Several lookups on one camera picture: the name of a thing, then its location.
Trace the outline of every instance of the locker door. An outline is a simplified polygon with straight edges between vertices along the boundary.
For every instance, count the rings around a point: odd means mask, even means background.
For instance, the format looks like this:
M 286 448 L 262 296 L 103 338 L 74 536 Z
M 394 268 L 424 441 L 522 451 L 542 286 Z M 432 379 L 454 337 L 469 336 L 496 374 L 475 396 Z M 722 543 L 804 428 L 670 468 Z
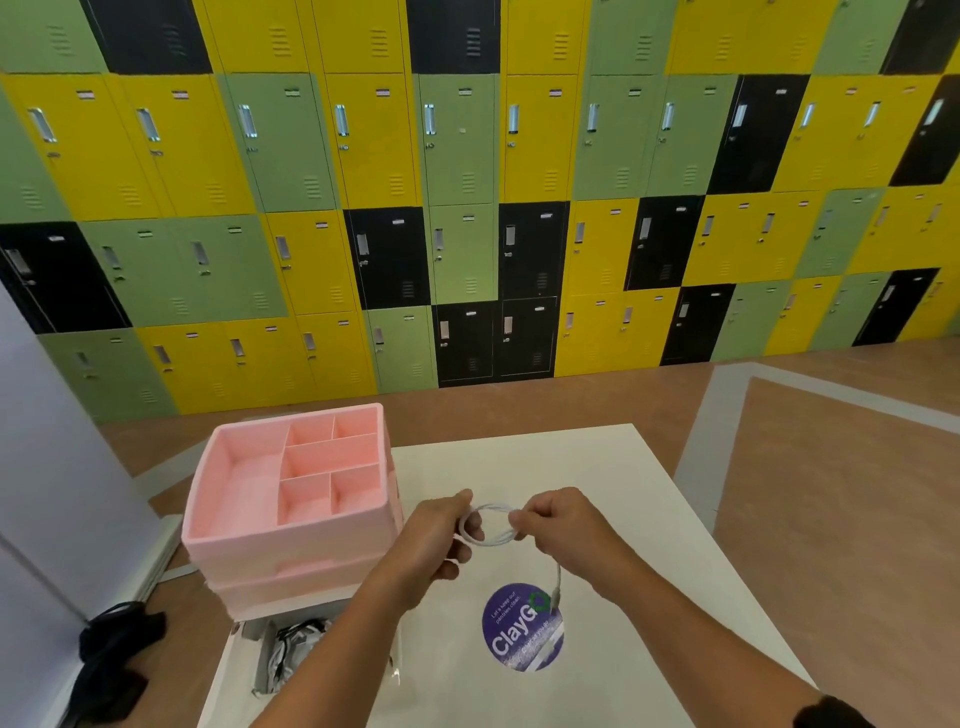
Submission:
M 736 76 L 668 78 L 648 195 L 707 193 L 735 86 Z
M 662 76 L 590 76 L 580 113 L 575 200 L 639 197 L 650 175 Z
M 476 384 L 493 376 L 496 301 L 447 303 L 433 308 L 437 379 L 441 386 Z
M 376 391 L 381 395 L 437 388 L 428 305 L 366 311 Z
M 437 303 L 496 298 L 493 205 L 430 207 L 433 283 Z
M 703 197 L 644 197 L 636 214 L 627 290 L 676 288 L 684 279 Z
M 903 327 L 939 272 L 937 268 L 894 271 L 853 345 L 862 347 L 897 341 Z
M 808 350 L 819 352 L 852 346 L 889 278 L 889 273 L 845 276 Z
M 566 240 L 566 295 L 623 290 L 636 206 L 637 200 L 573 203 Z
M 326 88 L 335 112 L 346 206 L 415 205 L 413 147 L 403 76 L 328 75 Z
M 76 223 L 0 226 L 0 250 L 0 278 L 35 333 L 130 326 Z
M 723 283 L 680 289 L 661 366 L 710 360 L 735 287 Z
M 910 0 L 880 71 L 942 73 L 960 37 L 960 5 L 952 0 Z
M 423 163 L 431 206 L 494 201 L 495 81 L 494 76 L 420 76 Z
M 376 394 L 363 317 L 356 311 L 298 316 L 297 325 L 320 400 Z
M 237 144 L 267 212 L 333 209 L 333 183 L 309 74 L 227 76 Z
M 190 0 L 81 0 L 113 73 L 211 73 Z
M 275 212 L 267 215 L 267 225 L 297 314 L 353 310 L 340 212 Z
M 159 216 L 104 77 L 6 76 L 3 83 L 74 219 Z
M 499 73 L 500 0 L 407 0 L 414 73 Z
M 766 192 L 806 90 L 807 76 L 741 76 L 708 193 Z
M 828 192 L 794 277 L 838 276 L 847 270 L 882 196 L 882 188 Z
M 556 296 L 564 279 L 567 203 L 500 206 L 500 298 Z
M 520 0 L 510 2 L 521 4 Z M 576 96 L 576 76 L 507 78 L 504 202 L 566 197 Z
M 789 294 L 787 280 L 738 283 L 710 361 L 763 356 Z
M 430 304 L 422 207 L 344 212 L 364 308 Z
M 763 355 L 805 352 L 839 285 L 839 276 L 794 280 Z
M 106 73 L 84 10 L 73 0 L 7 0 L 0 8 L 0 68 L 7 73 Z
M 255 212 L 212 76 L 138 76 L 121 84 L 131 131 L 140 132 L 136 143 L 149 150 L 178 216 Z

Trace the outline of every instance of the purple circular sticker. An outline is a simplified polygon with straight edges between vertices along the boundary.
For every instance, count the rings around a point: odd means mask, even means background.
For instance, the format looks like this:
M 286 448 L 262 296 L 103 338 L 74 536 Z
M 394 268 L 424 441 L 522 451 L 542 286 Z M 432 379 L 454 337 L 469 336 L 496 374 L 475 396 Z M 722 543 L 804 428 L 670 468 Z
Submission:
M 493 657 L 519 672 L 552 663 L 564 646 L 564 618 L 550 614 L 550 595 L 532 584 L 508 584 L 483 611 L 483 637 Z

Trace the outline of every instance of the locker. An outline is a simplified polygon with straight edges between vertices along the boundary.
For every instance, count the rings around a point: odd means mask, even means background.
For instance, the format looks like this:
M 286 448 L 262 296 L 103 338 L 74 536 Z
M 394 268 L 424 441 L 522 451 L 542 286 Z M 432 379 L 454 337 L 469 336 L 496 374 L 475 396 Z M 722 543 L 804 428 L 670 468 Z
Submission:
M 504 202 L 566 198 L 576 97 L 576 76 L 507 78 Z
M 640 197 L 650 175 L 662 76 L 590 76 L 573 176 L 575 200 Z
M 573 75 L 580 72 L 588 0 L 505 2 L 507 73 Z
M 177 414 L 132 328 L 47 333 L 38 338 L 93 422 Z
M 499 73 L 500 0 L 407 0 L 414 73 Z
M 340 212 L 274 212 L 267 225 L 294 312 L 352 311 L 354 282 Z
M 536 379 L 553 376 L 557 333 L 557 299 L 503 301 L 496 324 L 497 379 Z
M 429 305 L 366 311 L 376 391 L 381 395 L 437 388 Z
M 75 220 L 158 217 L 103 76 L 6 76 L 3 84 Z
M 433 307 L 437 379 L 442 387 L 493 377 L 493 324 L 499 304 L 447 303 Z
M 677 0 L 593 0 L 588 73 L 662 75 Z
M 7 73 L 106 73 L 83 8 L 74 0 L 6 0 L 0 68 Z
M 568 212 L 568 203 L 500 206 L 501 299 L 560 293 Z
M 735 87 L 736 76 L 668 77 L 647 195 L 707 193 Z
M 960 5 L 953 0 L 910 0 L 880 72 L 942 73 L 958 37 Z
M 318 399 L 345 400 L 376 394 L 359 312 L 298 316 L 297 325 Z
M 794 277 L 838 276 L 846 271 L 882 197 L 882 188 L 828 192 Z
M 496 298 L 493 205 L 430 207 L 434 301 L 473 303 Z
M 120 80 L 128 129 L 180 217 L 255 212 L 212 76 Z
M 637 204 L 637 200 L 573 203 L 566 237 L 566 295 L 623 290 Z
M 763 355 L 805 352 L 839 286 L 839 276 L 794 280 Z
M 420 142 L 431 206 L 494 202 L 496 87 L 494 76 L 420 76 Z
M 808 350 L 819 352 L 852 346 L 889 278 L 889 273 L 844 276 Z
M 267 212 L 333 209 L 320 99 L 306 73 L 227 75 L 233 132 Z
M 944 76 L 890 184 L 941 184 L 960 154 L 960 76 Z
M 733 296 L 732 283 L 681 288 L 660 365 L 709 361 Z
M 422 207 L 344 211 L 363 308 L 430 304 Z
M 111 72 L 212 72 L 191 0 L 81 0 L 81 4 Z
M 817 76 L 877 74 L 909 0 L 843 0 L 837 3 L 820 46 Z
M 0 279 L 34 333 L 128 328 L 76 223 L 0 226 Z
M 789 294 L 788 280 L 738 283 L 710 361 L 763 356 Z
M 362 4 L 342 3 L 344 6 Z M 328 75 L 347 207 L 418 203 L 403 76 Z
M 708 194 L 767 192 L 804 98 L 807 76 L 741 76 Z
M 677 288 L 684 279 L 704 198 L 644 197 L 634 225 L 625 288 Z

